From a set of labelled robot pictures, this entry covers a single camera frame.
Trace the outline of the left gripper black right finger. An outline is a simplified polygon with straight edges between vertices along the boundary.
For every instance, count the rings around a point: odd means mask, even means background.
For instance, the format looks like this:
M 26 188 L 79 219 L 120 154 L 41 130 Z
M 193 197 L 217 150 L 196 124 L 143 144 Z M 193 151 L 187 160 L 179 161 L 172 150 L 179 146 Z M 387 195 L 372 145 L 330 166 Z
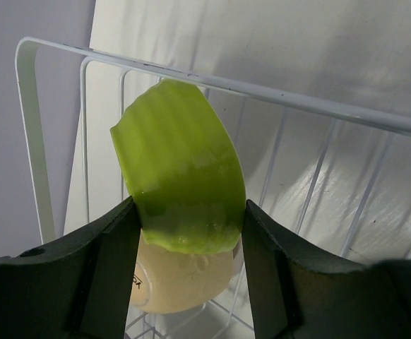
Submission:
M 252 201 L 242 246 L 257 338 L 411 338 L 411 260 L 336 256 Z

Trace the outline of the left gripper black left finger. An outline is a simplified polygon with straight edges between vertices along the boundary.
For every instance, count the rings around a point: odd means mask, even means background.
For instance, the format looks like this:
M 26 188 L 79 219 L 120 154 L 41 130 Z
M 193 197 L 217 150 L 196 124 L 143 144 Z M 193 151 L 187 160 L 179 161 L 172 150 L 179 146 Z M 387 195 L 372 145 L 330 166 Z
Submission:
M 0 257 L 0 338 L 124 338 L 140 230 L 127 198 L 59 239 Z

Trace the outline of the tan wooden bowl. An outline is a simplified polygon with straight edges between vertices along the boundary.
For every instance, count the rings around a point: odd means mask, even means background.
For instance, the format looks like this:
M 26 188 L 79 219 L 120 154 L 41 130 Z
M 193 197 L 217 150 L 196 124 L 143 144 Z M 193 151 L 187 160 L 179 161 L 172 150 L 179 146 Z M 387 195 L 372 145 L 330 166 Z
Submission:
M 232 251 L 180 254 L 146 244 L 141 237 L 130 303 L 146 313 L 186 311 L 222 293 L 233 273 Z

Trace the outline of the green and white bowl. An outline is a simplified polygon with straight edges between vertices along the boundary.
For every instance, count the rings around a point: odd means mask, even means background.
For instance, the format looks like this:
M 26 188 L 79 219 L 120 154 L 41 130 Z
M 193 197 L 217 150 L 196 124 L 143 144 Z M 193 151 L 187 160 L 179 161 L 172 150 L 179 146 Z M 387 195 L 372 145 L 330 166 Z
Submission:
M 231 251 L 246 192 L 232 140 L 201 90 L 164 79 L 110 130 L 148 244 L 182 254 Z

